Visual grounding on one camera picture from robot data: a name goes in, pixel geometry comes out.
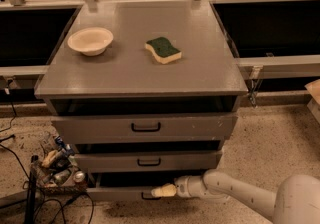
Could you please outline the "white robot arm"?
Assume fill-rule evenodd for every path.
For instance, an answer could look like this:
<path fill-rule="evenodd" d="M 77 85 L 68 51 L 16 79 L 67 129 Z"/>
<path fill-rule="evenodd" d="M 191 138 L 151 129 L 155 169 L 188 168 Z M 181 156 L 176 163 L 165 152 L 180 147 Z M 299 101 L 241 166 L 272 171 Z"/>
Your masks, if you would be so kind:
<path fill-rule="evenodd" d="M 272 192 L 210 169 L 201 176 L 181 176 L 156 187 L 151 195 L 213 202 L 232 197 L 273 224 L 320 224 L 320 180 L 308 175 L 290 176 Z"/>

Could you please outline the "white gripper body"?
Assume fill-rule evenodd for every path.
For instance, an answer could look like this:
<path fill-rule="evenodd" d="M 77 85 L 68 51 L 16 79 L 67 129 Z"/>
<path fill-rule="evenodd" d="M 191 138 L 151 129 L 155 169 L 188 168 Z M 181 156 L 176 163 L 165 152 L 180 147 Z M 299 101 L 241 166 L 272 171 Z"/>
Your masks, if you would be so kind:
<path fill-rule="evenodd" d="M 200 176 L 182 176 L 174 182 L 177 195 L 181 198 L 201 198 L 204 192 Z"/>

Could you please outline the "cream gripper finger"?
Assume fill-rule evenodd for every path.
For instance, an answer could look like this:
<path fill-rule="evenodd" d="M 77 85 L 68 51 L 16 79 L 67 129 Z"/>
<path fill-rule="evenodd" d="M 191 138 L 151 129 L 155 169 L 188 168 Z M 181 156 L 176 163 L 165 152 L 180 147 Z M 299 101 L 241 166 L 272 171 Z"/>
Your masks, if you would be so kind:
<path fill-rule="evenodd" d="M 165 184 L 160 187 L 156 187 L 151 190 L 151 195 L 155 198 L 159 197 L 173 197 L 177 193 L 176 186 L 174 184 Z"/>

